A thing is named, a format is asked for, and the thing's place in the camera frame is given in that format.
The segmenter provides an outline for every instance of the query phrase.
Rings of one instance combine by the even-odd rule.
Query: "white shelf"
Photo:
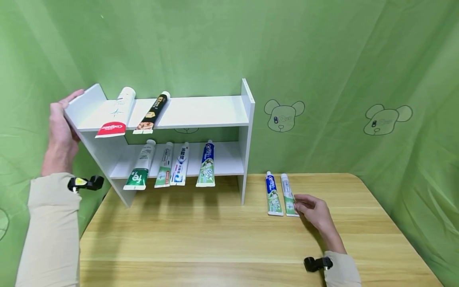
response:
[[[143,120],[156,98],[134,102],[127,129],[133,130]],[[103,102],[77,127],[79,131],[98,131],[109,121],[115,100]],[[155,129],[212,128],[249,125],[242,96],[174,96],[166,104]]]
[[[155,100],[156,98],[135,100],[127,129],[137,127]],[[70,102],[65,109],[65,117],[122,202],[130,207],[137,191],[125,191],[123,186],[143,145],[128,145],[124,136],[95,138],[97,131],[110,119],[108,109],[113,102],[114,100],[107,99],[101,85],[95,84]],[[244,204],[254,111],[255,101],[246,79],[242,79],[240,96],[180,98],[172,95],[154,129],[239,127],[238,141],[214,143],[214,173],[217,176],[237,175],[241,204]],[[182,145],[174,145],[173,165]],[[204,145],[205,143],[190,143],[187,176],[199,174]],[[155,178],[158,174],[164,148],[164,144],[156,145],[150,178]]]
[[[186,176],[198,176],[201,166],[202,152],[206,143],[190,143],[190,157],[188,162],[188,170]],[[174,144],[174,154],[172,157],[172,168],[174,168],[175,160],[180,153],[180,148],[183,143]],[[238,141],[215,142],[214,174],[218,175],[242,175],[244,174],[244,166],[241,158],[241,152]],[[123,155],[118,160],[115,169],[110,177],[112,179],[127,179],[134,168],[135,159],[139,156],[139,152],[143,145],[128,145],[126,146]],[[159,164],[165,144],[158,144],[155,148],[153,163],[150,168],[149,178],[156,178],[159,171]]]

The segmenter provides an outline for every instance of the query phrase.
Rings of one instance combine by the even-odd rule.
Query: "right hand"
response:
[[[304,217],[319,230],[327,233],[336,230],[330,215],[327,203],[309,194],[295,194],[295,210],[304,214]]]

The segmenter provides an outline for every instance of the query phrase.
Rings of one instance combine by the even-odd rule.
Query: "red toothpaste label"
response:
[[[126,133],[126,124],[121,122],[109,122],[104,124],[96,136],[110,136]]]

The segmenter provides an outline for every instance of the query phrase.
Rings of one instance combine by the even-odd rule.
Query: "toothpaste cap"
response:
[[[119,93],[120,95],[121,94],[124,94],[124,95],[134,95],[135,96],[135,91],[133,88],[131,87],[124,87],[122,90],[121,90],[121,93]]]
[[[168,100],[171,98],[171,94],[169,94],[169,92],[166,91],[166,90],[163,91],[163,92],[161,93],[161,95],[165,95],[166,97],[168,97]]]

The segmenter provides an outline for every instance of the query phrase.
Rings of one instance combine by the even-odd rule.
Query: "table surface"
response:
[[[441,286],[360,179],[289,178],[293,193],[328,203],[363,286]],[[195,183],[154,189],[150,180],[130,209],[110,191],[81,239],[81,286],[325,286],[302,263],[323,254],[317,231],[267,214],[264,175],[248,177],[244,206],[234,176],[217,177],[215,188]]]

